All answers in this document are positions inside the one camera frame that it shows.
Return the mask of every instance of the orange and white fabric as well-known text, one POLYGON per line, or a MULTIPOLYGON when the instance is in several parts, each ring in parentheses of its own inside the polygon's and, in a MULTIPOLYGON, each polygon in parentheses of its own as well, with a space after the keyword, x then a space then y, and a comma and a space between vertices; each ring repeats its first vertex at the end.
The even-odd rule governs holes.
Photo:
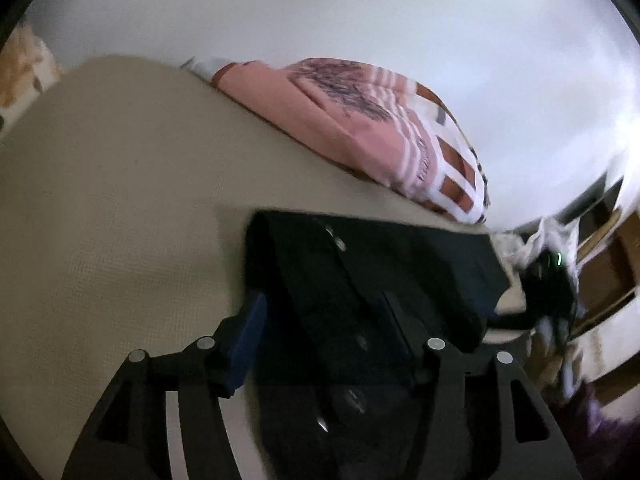
POLYGON ((484 221, 487 182, 444 103, 401 74, 341 59, 283 69, 210 59, 198 76, 322 156, 427 209, 484 221))

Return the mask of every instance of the folded fabric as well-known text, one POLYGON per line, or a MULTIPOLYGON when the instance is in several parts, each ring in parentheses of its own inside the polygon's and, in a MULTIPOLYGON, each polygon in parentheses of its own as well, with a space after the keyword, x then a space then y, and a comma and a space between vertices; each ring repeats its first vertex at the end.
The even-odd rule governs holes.
POLYGON ((484 221, 487 182, 436 94, 398 73, 342 59, 283 69, 211 59, 191 69, 322 156, 449 219, 484 221))

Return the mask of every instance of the patterned fabric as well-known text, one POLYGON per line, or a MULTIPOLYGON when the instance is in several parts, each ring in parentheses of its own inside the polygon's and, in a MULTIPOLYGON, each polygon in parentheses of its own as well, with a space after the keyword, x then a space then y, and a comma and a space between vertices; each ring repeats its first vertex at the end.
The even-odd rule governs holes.
POLYGON ((420 83, 327 58, 283 69, 208 60, 191 69, 320 155, 449 219, 484 221, 487 181, 476 153, 420 83))

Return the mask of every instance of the beige surface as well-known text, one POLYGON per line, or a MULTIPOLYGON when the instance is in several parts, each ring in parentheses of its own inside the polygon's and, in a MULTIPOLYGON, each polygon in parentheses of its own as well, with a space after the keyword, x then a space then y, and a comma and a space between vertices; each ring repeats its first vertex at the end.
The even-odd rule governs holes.
MULTIPOLYGON (((131 349, 177 351, 239 306, 243 230, 262 206, 452 226, 140 59, 87 63, 7 135, 0 413, 46 479, 131 349)), ((245 397, 223 411, 253 479, 245 397)))

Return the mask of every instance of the dark clothing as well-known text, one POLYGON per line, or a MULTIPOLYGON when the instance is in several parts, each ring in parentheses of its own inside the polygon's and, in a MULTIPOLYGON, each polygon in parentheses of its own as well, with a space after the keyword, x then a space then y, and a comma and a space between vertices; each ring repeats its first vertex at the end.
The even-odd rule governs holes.
POLYGON ((509 286, 488 236, 290 212, 255 215, 245 265, 269 303, 255 376, 281 480, 404 471, 424 398, 376 317, 383 292, 471 352, 509 286))

